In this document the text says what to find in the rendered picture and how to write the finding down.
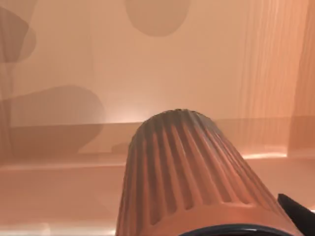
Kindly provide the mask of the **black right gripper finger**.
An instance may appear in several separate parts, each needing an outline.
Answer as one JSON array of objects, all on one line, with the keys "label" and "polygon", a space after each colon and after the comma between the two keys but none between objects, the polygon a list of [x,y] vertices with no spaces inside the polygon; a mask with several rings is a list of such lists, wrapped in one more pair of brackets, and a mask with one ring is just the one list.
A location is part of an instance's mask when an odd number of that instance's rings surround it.
[{"label": "black right gripper finger", "polygon": [[315,213],[285,194],[278,194],[278,203],[304,236],[315,236]]}]

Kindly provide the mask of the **ribbed terracotta plant pot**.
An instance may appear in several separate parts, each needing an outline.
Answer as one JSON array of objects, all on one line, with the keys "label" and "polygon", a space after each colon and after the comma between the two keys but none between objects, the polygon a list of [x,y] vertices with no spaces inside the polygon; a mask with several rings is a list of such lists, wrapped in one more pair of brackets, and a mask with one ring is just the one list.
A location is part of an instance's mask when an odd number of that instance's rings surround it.
[{"label": "ribbed terracotta plant pot", "polygon": [[115,236],[303,236],[208,117],[172,110],[129,145]]}]

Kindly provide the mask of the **shallow salmon-coloured box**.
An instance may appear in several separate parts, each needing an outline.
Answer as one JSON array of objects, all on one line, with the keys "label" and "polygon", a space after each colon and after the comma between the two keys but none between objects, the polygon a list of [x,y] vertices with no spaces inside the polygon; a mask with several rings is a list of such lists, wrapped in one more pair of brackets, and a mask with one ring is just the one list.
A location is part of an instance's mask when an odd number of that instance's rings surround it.
[{"label": "shallow salmon-coloured box", "polygon": [[315,211],[315,0],[0,0],[0,236],[114,236],[129,142],[173,109]]}]

